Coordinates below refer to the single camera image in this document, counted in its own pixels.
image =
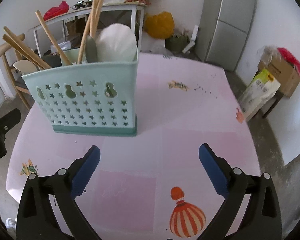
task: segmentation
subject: refrigerator door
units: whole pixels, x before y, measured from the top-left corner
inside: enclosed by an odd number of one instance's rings
[[[255,1],[256,0],[222,0],[218,20],[248,33]]]
[[[234,71],[247,34],[218,21],[205,62]]]

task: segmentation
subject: red bag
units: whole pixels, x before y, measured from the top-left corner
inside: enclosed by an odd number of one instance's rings
[[[64,14],[68,12],[69,5],[66,3],[66,1],[62,1],[58,7],[51,7],[43,16],[43,19],[49,20],[55,16],[58,16],[60,14]]]
[[[293,56],[292,53],[286,48],[277,48],[277,50],[280,52],[281,57],[283,57],[287,62],[295,66],[300,77],[300,62],[295,58],[295,56]]]

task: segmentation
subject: utensil holder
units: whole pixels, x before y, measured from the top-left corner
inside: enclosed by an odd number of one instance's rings
[[[78,53],[65,51],[71,62]],[[55,132],[135,136],[137,67],[138,52],[133,62],[61,66],[22,78]]]

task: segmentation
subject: refrigerator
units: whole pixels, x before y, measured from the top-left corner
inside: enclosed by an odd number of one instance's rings
[[[234,71],[246,43],[256,0],[204,0],[196,45],[200,60]]]

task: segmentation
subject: table surface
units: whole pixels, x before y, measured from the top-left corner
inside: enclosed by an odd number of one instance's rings
[[[172,80],[189,89],[169,89]],[[141,53],[136,88],[138,135],[54,133],[34,104],[12,152],[6,189],[19,202],[27,179],[20,172],[23,163],[29,165],[28,159],[40,176],[48,176],[68,168],[96,145],[101,151],[100,163],[86,192],[76,198],[96,232],[104,240],[178,239],[170,231],[176,206],[170,195],[173,187],[181,187],[185,201],[204,212],[204,228],[224,200],[199,161],[201,144],[208,143],[232,167],[260,175],[249,128],[246,122],[238,122],[237,107],[222,68]],[[238,228],[248,200],[246,196],[229,233]],[[53,198],[50,201],[60,227],[69,233],[58,205]],[[200,232],[189,239],[196,239]]]

